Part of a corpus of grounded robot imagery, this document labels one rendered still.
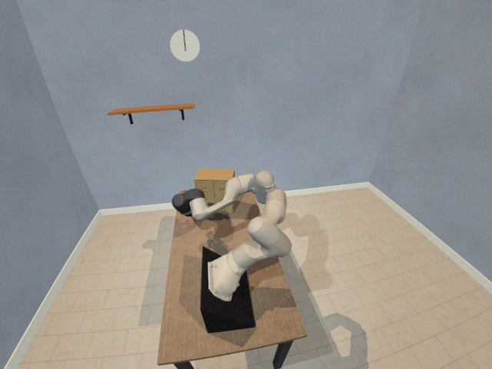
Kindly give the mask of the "small wooden chest of drawers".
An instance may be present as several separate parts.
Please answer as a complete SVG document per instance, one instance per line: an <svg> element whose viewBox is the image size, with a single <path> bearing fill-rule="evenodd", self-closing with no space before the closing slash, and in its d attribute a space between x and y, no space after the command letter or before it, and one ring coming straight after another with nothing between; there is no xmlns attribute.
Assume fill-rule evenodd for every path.
<svg viewBox="0 0 492 369"><path fill-rule="evenodd" d="M199 168L198 173L194 178L194 186L196 188L195 180L205 180L205 181L228 181L234 178L234 168ZM204 191L204 192L214 192L214 202L207 203L218 203L215 201L215 192L224 191Z"/></svg>

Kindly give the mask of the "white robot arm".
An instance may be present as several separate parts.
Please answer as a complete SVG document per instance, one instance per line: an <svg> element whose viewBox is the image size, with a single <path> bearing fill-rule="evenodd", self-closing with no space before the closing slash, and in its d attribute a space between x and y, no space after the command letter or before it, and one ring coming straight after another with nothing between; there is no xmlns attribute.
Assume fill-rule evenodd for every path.
<svg viewBox="0 0 492 369"><path fill-rule="evenodd" d="M231 301L232 293L248 267L261 259L284 257L291 252L291 241L277 226L284 220L286 194L275 184L272 173L259 171L256 176L245 174L229 179L223 200L211 207L208 207L204 192L196 188L172 198L177 211L191 214L196 221L203 221L230 206L239 195L247 192L252 192L259 203L265 204L262 216L251 219L248 224L248 233L254 241L246 241L228 254L208 262L208 289L223 301Z"/></svg>

